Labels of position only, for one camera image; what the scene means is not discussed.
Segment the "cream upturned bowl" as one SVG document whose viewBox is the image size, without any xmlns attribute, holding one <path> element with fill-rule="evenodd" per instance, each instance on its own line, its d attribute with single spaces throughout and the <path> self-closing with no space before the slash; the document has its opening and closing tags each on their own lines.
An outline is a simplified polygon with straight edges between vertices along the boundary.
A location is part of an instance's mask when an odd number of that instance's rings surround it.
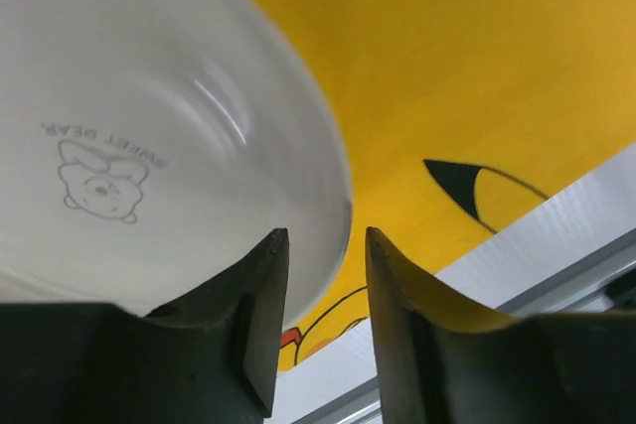
<svg viewBox="0 0 636 424">
<path fill-rule="evenodd" d="M 1 0 L 1 298 L 137 314 L 290 240 L 324 296 L 352 187 L 315 80 L 249 0 Z"/>
</svg>

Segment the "yellow printed cloth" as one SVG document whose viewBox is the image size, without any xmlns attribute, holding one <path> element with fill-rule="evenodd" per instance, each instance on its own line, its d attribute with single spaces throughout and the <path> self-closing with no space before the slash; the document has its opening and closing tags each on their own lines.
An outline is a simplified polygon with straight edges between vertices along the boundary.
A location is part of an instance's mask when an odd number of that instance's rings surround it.
<svg viewBox="0 0 636 424">
<path fill-rule="evenodd" d="M 436 272 L 635 140 L 635 0 L 254 0 L 330 100 L 349 249 L 279 367 L 368 315 L 364 236 Z"/>
</svg>

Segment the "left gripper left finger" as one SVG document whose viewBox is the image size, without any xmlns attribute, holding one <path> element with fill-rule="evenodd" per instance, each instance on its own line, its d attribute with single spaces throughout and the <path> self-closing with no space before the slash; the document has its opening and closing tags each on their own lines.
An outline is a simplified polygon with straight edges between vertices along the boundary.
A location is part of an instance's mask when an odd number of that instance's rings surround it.
<svg viewBox="0 0 636 424">
<path fill-rule="evenodd" d="M 273 408 L 289 237 L 149 315 L 106 303 L 1 308 L 5 423 L 260 423 Z"/>
</svg>

